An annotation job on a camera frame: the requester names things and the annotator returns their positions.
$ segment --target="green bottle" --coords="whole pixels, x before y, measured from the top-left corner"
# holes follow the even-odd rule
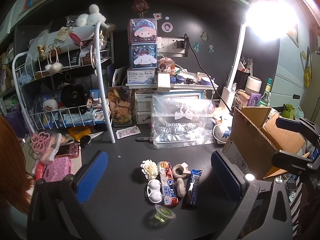
[[[264,94],[262,98],[260,98],[258,106],[268,106],[269,104],[269,93],[271,90],[272,79],[268,79],[268,83],[266,85],[266,89],[264,90]]]

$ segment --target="brown figurine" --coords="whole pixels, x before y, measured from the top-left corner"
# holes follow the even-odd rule
[[[149,9],[149,5],[145,0],[134,0],[132,3],[132,11],[139,14],[140,18],[144,17],[144,13]]]

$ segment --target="power outlet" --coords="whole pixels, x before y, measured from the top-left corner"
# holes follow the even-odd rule
[[[158,52],[165,57],[187,57],[185,49],[177,49],[177,41],[184,41],[183,37],[161,37],[161,46],[158,45]]]
[[[161,46],[158,46],[158,52],[168,53],[168,37],[161,37]]]
[[[177,49],[177,41],[184,41],[184,38],[168,37],[168,53],[185,54],[185,49]]]

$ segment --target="black plush toy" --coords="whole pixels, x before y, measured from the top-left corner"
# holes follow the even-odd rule
[[[65,107],[79,107],[80,113],[87,112],[87,101],[90,97],[90,91],[83,85],[67,85],[61,91],[60,101]],[[70,109],[71,114],[79,114],[78,108]]]

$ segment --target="small drawer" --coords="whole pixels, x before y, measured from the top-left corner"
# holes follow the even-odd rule
[[[151,123],[151,112],[137,112],[138,124]]]
[[[136,95],[137,112],[151,111],[152,94]]]

